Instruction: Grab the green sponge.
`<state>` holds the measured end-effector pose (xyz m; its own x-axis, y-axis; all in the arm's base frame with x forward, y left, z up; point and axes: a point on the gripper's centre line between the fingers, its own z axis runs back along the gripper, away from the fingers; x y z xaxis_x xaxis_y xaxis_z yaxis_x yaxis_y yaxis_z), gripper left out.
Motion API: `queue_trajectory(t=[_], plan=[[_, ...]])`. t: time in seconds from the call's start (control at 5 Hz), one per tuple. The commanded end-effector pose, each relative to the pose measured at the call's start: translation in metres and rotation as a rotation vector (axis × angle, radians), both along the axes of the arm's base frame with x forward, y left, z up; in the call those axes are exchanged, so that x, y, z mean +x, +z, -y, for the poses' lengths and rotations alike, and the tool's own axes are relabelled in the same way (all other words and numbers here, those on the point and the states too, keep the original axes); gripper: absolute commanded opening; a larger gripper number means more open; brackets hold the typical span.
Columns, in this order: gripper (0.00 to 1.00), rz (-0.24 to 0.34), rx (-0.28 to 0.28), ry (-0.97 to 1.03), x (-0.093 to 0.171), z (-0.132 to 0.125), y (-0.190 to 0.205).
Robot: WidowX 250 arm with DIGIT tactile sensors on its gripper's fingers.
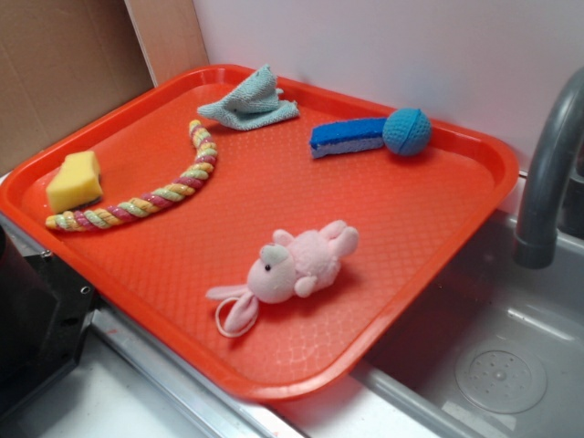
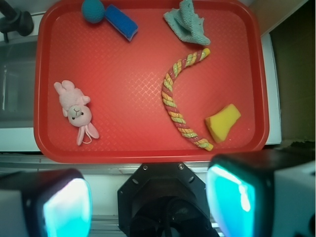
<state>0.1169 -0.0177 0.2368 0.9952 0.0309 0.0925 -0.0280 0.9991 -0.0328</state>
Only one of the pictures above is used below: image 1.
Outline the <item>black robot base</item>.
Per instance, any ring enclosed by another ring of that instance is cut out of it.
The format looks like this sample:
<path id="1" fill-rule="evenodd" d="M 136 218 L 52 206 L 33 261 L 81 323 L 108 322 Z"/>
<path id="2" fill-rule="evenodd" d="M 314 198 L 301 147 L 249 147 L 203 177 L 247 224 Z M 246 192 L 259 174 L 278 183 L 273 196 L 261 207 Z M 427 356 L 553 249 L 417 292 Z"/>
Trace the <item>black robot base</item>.
<path id="1" fill-rule="evenodd" d="M 1 232 L 2 418 L 76 368 L 94 293 L 57 255 L 22 255 Z"/>

